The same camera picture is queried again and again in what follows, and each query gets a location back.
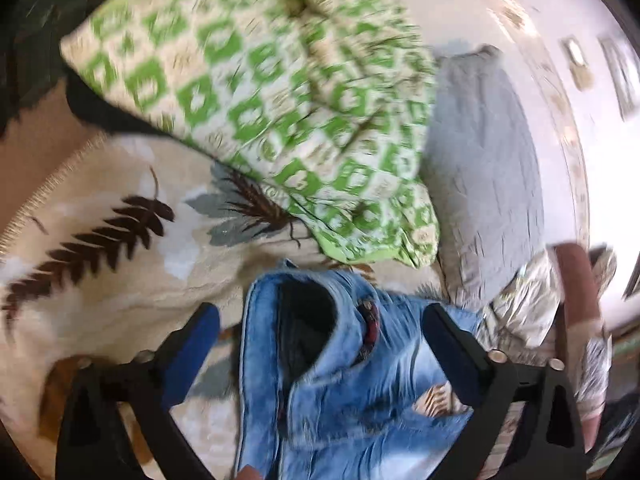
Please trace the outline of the green white patterned quilt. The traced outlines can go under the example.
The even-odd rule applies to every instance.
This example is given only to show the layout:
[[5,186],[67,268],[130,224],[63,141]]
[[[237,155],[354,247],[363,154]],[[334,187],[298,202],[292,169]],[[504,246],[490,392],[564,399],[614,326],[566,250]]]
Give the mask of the green white patterned quilt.
[[60,44],[108,104],[253,179],[344,263],[435,257],[437,64],[400,0],[106,0]]

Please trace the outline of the grey quilted pillow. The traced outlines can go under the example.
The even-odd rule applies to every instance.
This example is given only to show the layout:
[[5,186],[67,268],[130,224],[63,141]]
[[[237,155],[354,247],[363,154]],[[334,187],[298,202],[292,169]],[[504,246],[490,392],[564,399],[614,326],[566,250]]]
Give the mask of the grey quilted pillow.
[[544,247],[535,145],[499,49],[440,60],[420,176],[439,221],[448,295],[483,309]]

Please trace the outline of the cream floral pillow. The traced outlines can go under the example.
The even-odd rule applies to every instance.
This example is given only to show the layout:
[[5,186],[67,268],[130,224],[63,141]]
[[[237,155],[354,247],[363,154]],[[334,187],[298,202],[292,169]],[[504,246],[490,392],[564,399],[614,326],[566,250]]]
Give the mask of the cream floral pillow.
[[[484,309],[478,334],[487,348],[497,347],[502,337],[531,349],[544,343],[554,320],[561,317],[563,298],[554,246],[547,247],[518,270],[509,285]],[[598,246],[590,254],[599,247],[611,254],[608,260],[616,273],[617,260],[611,247]]]

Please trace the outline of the blue denim jeans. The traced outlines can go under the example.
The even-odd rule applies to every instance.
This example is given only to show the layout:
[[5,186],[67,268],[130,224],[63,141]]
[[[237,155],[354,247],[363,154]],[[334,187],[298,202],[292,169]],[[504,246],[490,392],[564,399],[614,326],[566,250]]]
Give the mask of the blue denim jeans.
[[280,268],[247,292],[235,463],[266,479],[424,479],[468,421],[416,407],[446,378],[430,300],[345,271]]

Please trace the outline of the leaf pattern beige blanket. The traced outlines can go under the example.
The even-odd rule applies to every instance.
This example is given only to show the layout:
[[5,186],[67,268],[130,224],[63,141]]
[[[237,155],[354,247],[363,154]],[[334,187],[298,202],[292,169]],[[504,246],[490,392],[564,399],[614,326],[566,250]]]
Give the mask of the leaf pattern beige blanket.
[[224,333],[172,416],[219,479],[238,440],[236,359],[244,296],[290,260],[332,269],[303,223],[247,178],[157,136],[113,136],[55,179],[1,253],[1,419],[40,477],[54,475],[79,362],[154,349],[202,302]]

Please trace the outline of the wall switch plates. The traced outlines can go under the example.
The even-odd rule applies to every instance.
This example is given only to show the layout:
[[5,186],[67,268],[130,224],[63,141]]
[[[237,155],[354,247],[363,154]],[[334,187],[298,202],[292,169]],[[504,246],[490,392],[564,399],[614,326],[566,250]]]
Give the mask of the wall switch plates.
[[639,114],[639,57],[622,32],[597,38],[599,51],[588,53],[575,36],[561,40],[574,86],[615,100],[623,122]]

